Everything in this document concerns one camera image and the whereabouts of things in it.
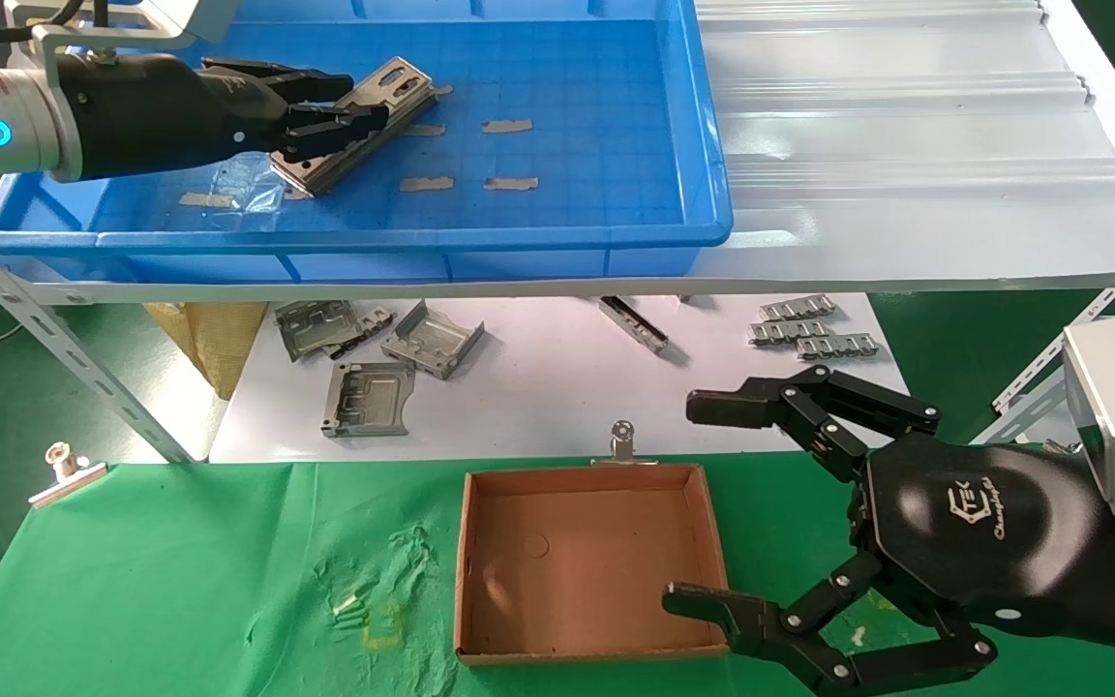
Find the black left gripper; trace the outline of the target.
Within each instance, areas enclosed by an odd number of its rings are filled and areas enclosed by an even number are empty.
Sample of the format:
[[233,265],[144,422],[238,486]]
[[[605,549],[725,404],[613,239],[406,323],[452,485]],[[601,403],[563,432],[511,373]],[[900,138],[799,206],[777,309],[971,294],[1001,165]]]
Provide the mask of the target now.
[[147,175],[270,151],[300,163],[366,141],[391,115],[386,105],[301,105],[338,101],[353,91],[351,75],[230,58],[200,66],[172,54],[127,54],[115,65],[59,57],[80,154],[65,177]]

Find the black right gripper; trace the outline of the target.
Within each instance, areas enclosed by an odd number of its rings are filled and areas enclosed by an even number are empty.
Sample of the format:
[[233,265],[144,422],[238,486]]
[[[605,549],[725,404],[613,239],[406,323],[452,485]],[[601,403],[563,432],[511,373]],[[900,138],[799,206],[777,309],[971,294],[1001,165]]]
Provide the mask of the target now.
[[[731,654],[780,665],[814,696],[881,696],[964,683],[991,665],[995,645],[964,619],[1115,646],[1115,515],[1078,456],[937,441],[925,435],[941,422],[935,406],[824,365],[689,393],[685,414],[699,425],[775,427],[835,480],[859,482],[864,543],[881,556],[859,552],[792,606],[669,583],[665,612],[720,626]],[[904,437],[867,455],[838,418]],[[880,579],[938,638],[840,652],[822,630]]]

